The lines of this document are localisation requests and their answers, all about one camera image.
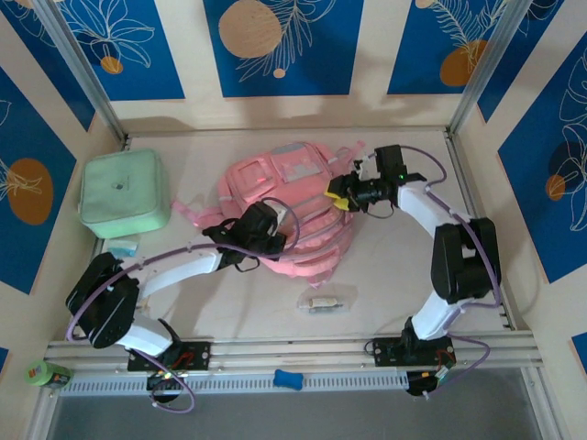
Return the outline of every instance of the white tabletop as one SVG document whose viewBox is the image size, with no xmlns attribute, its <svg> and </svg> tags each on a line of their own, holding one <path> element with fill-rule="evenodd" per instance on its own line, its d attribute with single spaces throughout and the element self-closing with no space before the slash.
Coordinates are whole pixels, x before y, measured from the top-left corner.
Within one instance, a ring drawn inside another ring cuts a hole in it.
<svg viewBox="0 0 587 440">
<path fill-rule="evenodd" d="M 289 142 L 322 142 L 332 149 L 352 147 L 357 140 L 376 147 L 404 144 L 434 154 L 449 171 L 437 187 L 445 200 L 464 211 L 464 202 L 440 131 L 394 131 L 382 129 L 280 130 L 204 132 L 178 137 L 137 137 L 132 149 L 156 149 L 170 175 L 172 197 L 194 210 L 216 205 L 216 182 L 233 162 Z M 404 153 L 410 172 L 428 179 L 439 171 L 428 158 Z M 389 212 L 389 204 L 373 208 Z M 408 316 L 415 314 L 432 291 L 430 262 L 432 239 L 407 214 L 396 211 L 387 220 L 358 214 L 356 235 L 329 284 L 313 291 L 305 280 L 289 279 L 261 266 L 242 274 L 233 268 L 194 277 L 158 291 L 149 300 L 148 314 L 163 317 L 181 337 L 336 337 L 398 333 Z M 172 213 L 170 223 L 143 234 L 138 255 L 150 257 L 184 246 L 199 235 L 185 218 Z M 168 260 L 169 268 L 177 264 Z M 136 272 L 145 280 L 153 268 Z M 336 294 L 350 298 L 347 313 L 308 315 L 297 310 L 302 294 Z M 455 331 L 502 330 L 497 311 L 471 310 L 455 323 Z"/>
</svg>

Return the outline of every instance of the green bottle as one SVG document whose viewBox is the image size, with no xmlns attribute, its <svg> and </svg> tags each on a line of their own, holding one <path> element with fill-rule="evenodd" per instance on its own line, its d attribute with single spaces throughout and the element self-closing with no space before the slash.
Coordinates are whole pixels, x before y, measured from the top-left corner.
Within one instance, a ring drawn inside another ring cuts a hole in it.
<svg viewBox="0 0 587 440">
<path fill-rule="evenodd" d="M 55 390 L 67 385 L 72 377 L 73 373 L 70 369 L 44 360 L 33 362 L 25 371 L 25 381 L 30 385 Z"/>
</svg>

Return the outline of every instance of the blue sponge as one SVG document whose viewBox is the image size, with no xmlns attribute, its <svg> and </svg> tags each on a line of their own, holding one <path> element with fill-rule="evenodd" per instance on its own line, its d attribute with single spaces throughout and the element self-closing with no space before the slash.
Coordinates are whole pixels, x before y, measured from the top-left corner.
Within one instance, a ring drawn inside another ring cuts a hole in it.
<svg viewBox="0 0 587 440">
<path fill-rule="evenodd" d="M 273 378 L 273 385 L 299 391 L 304 386 L 304 375 L 301 373 L 288 373 L 282 369 L 276 369 L 275 377 Z"/>
</svg>

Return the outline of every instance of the blue panel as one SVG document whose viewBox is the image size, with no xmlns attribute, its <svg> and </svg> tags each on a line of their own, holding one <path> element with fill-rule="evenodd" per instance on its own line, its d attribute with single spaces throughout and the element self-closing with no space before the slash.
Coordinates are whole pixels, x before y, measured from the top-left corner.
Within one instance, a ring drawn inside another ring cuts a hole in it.
<svg viewBox="0 0 587 440">
<path fill-rule="evenodd" d="M 0 69 L 0 281 L 30 293 L 75 158 Z"/>
<path fill-rule="evenodd" d="M 35 12 L 15 0 L 0 0 L 0 10 L 87 131 L 94 118 L 94 107 L 55 48 L 45 28 L 40 24 Z"/>
<path fill-rule="evenodd" d="M 8 358 L 8 350 L 0 347 L 0 374 L 2 374 L 2 368 L 4 367 L 6 358 Z"/>
<path fill-rule="evenodd" d="M 112 101 L 185 97 L 154 0 L 58 5 Z"/>
<path fill-rule="evenodd" d="M 572 343 L 575 345 L 583 369 L 585 370 L 585 373 L 587 373 L 587 333 L 573 336 Z"/>
<path fill-rule="evenodd" d="M 388 94 L 460 94 L 504 0 L 414 0 Z"/>
<path fill-rule="evenodd" d="M 587 263 L 587 34 L 499 150 L 553 282 Z"/>
<path fill-rule="evenodd" d="M 225 97 L 349 94 L 362 0 L 204 5 Z"/>
<path fill-rule="evenodd" d="M 534 0 L 477 104 L 485 121 L 514 82 L 564 0 Z"/>
</svg>

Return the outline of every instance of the mint green pouch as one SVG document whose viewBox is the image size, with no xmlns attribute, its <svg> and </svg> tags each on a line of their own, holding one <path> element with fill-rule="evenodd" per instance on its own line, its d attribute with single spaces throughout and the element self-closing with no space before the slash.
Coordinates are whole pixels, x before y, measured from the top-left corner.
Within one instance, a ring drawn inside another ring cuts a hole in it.
<svg viewBox="0 0 587 440">
<path fill-rule="evenodd" d="M 108 154 L 85 165 L 80 217 L 98 237 L 159 229 L 170 216 L 167 175 L 154 150 Z"/>
</svg>

